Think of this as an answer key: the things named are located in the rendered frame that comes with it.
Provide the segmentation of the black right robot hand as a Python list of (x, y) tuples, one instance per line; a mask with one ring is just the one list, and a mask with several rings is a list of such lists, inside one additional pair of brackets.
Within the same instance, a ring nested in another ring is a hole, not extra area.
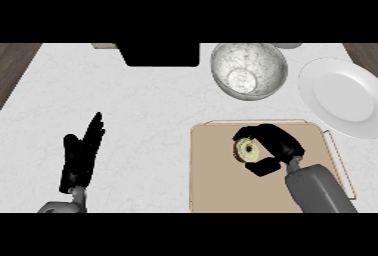
[(244, 138), (256, 139), (272, 154), (256, 163), (246, 163), (246, 168), (259, 177), (277, 172), (281, 169), (281, 163), (287, 164), (288, 173), (300, 169), (305, 148), (297, 139), (277, 125), (266, 123), (243, 127), (234, 136), (234, 141)]

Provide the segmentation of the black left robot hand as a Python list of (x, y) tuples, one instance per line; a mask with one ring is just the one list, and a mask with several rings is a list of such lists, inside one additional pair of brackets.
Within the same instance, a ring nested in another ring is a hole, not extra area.
[(60, 184), (60, 192), (64, 194), (71, 194), (77, 186), (86, 188), (91, 184), (104, 135), (102, 113), (98, 112), (85, 137), (79, 138), (74, 134), (64, 137), (65, 163)]

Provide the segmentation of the tan wooden tray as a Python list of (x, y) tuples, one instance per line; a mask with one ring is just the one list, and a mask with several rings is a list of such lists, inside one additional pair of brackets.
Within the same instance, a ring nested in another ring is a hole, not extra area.
[[(234, 140), (244, 126), (259, 120), (212, 121), (191, 131), (190, 208), (194, 212), (294, 212), (302, 211), (287, 185), (287, 170), (256, 176), (234, 156)], [(302, 120), (272, 122), (299, 140), (305, 150), (303, 167), (324, 165), (350, 199), (356, 198), (333, 134), (318, 124)]]

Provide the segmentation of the white round plate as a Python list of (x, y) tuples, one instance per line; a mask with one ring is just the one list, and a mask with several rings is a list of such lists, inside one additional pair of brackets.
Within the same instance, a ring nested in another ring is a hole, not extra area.
[(367, 69), (342, 59), (317, 59), (300, 71), (299, 90), (333, 129), (359, 139), (378, 139), (378, 78)]

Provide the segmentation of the marbled white bowl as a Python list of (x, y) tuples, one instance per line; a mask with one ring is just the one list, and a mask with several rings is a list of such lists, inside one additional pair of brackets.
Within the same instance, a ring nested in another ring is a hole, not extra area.
[(287, 59), (269, 43), (221, 43), (210, 65), (221, 89), (243, 101), (271, 97), (285, 84)]

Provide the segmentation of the black appliance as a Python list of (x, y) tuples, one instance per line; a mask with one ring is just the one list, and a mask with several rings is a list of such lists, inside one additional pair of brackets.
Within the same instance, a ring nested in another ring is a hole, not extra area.
[(119, 43), (126, 64), (130, 67), (197, 67), (200, 44), (179, 42)]

